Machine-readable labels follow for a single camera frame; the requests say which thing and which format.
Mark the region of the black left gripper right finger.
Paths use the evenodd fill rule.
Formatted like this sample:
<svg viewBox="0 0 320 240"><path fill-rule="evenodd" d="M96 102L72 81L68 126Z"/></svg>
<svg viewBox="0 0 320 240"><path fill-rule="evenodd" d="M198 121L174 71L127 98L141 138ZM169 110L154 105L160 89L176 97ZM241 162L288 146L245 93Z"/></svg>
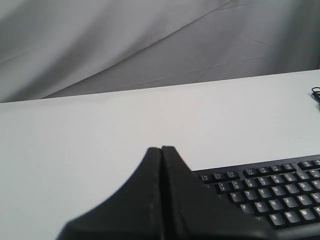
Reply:
<svg viewBox="0 0 320 240"><path fill-rule="evenodd" d="M205 186L173 146L164 146L162 203L166 240L273 240L271 227Z"/></svg>

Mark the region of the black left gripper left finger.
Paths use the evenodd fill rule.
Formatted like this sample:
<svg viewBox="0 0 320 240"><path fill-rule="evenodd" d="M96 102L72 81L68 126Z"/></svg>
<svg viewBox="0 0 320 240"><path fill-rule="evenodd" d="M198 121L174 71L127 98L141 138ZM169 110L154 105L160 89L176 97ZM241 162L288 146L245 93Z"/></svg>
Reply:
<svg viewBox="0 0 320 240"><path fill-rule="evenodd" d="M160 240L162 154L149 148L130 178L107 200L69 221L60 240Z"/></svg>

